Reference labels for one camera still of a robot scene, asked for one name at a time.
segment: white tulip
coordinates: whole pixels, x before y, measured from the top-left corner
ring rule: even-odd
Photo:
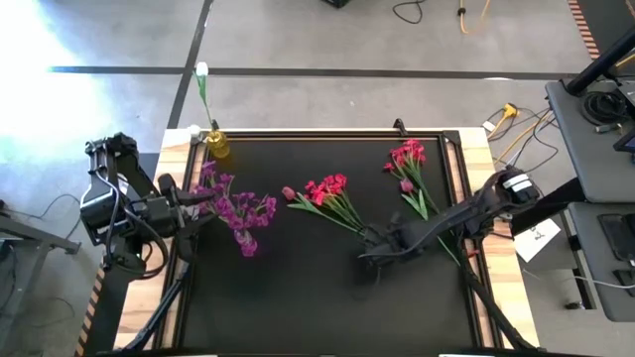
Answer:
[[[207,63],[199,62],[196,64],[196,75],[204,76],[209,74],[209,67],[207,67]]]

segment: wooden table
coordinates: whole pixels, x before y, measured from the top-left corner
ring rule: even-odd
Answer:
[[[441,129],[411,129],[413,131],[439,131]],[[482,187],[483,183],[494,173],[491,153],[485,132],[481,128],[451,128],[460,134],[463,157],[469,178],[469,186],[472,191]],[[190,149],[190,133],[186,129],[167,130],[161,149],[161,156],[157,165],[155,177],[162,174],[171,174],[177,186],[181,186],[184,180],[186,161]],[[192,183],[198,183],[198,174],[202,162],[202,152],[198,151],[194,164]],[[450,165],[457,168],[456,160],[450,158]],[[460,187],[458,176],[452,178],[455,187]],[[462,191],[457,192],[457,197],[464,197]],[[495,224],[495,232],[502,235],[510,235],[509,226],[502,222]],[[491,280],[491,286],[496,303],[500,306],[510,322],[518,329],[521,335],[530,343],[539,346],[536,328],[530,310],[523,276],[521,274],[514,242],[510,239],[489,235],[483,241],[487,268]],[[160,264],[160,255],[153,255],[149,262],[149,269]],[[162,288],[165,279],[165,270],[154,279],[148,281],[136,281],[129,285],[128,293],[122,310],[121,320],[115,340],[115,347],[125,346],[146,323],[161,299]],[[171,313],[167,318],[166,331],[163,344],[168,347],[172,343],[174,334],[174,321],[178,301],[173,303]],[[484,306],[477,301],[478,315],[483,332],[483,340],[486,346],[491,346],[489,335],[489,319]],[[82,355],[81,345],[75,351]]]

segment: white label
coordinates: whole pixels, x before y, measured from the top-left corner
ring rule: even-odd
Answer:
[[[516,183],[518,183],[518,182],[520,182],[522,180],[525,180],[525,179],[529,179],[529,177],[526,174],[521,174],[521,175],[518,175],[518,176],[514,176],[514,177],[509,178],[508,180],[504,181],[503,182],[503,187],[509,188],[511,185],[516,184]]]
[[[556,234],[560,232],[560,227],[553,220],[548,219],[538,223],[521,234],[514,237],[516,253],[527,263],[531,261],[538,252],[543,250]]]
[[[531,187],[532,186],[532,182],[529,180],[524,180],[518,184],[514,184],[512,186],[512,189],[514,190],[514,192],[518,192],[519,190],[523,189],[523,188],[527,188],[527,187]]]
[[[496,125],[490,123],[490,122],[484,122],[483,123],[483,128],[485,128],[485,130],[487,130],[488,132],[491,132],[492,130],[494,130],[494,128],[496,128]]]

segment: yellow vase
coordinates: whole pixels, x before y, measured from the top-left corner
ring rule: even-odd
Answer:
[[[217,159],[226,158],[229,155],[229,142],[225,133],[212,130],[207,134],[207,147]]]

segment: flower bouquet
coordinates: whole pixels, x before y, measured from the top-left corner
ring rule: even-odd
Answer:
[[[254,192],[231,193],[234,175],[219,174],[215,162],[202,165],[200,176],[204,185],[197,186],[196,193],[212,193],[210,201],[199,205],[201,212],[210,211],[233,230],[234,239],[240,245],[244,257],[253,257],[258,242],[251,235],[251,228],[266,227],[276,213],[276,198],[265,194],[258,198]]]
[[[391,150],[390,158],[391,162],[384,165],[384,171],[399,180],[401,196],[424,220],[428,220],[428,208],[433,213],[439,213],[439,209],[430,197],[421,175],[423,164],[426,162],[424,146],[417,140],[408,140],[400,148]],[[441,237],[437,237],[437,239],[456,264],[460,265],[444,240]]]
[[[305,194],[295,192],[290,187],[284,187],[282,193],[292,202],[287,204],[288,207],[312,212],[364,236],[365,225],[346,194],[346,182],[347,178],[342,174],[331,175],[320,184],[310,180],[305,186]]]

